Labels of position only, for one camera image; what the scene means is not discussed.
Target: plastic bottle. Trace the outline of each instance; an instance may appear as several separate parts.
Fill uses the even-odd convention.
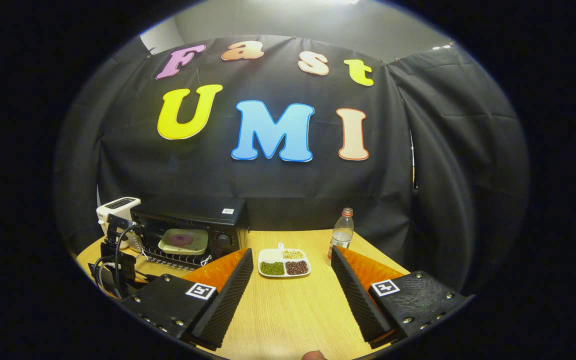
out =
[[[353,210],[350,207],[343,208],[341,217],[334,224],[332,230],[332,239],[330,239],[330,247],[328,248],[326,263],[330,265],[332,260],[332,246],[336,245],[341,248],[348,248],[350,246],[350,239],[353,238],[355,233],[355,223],[353,222]]]

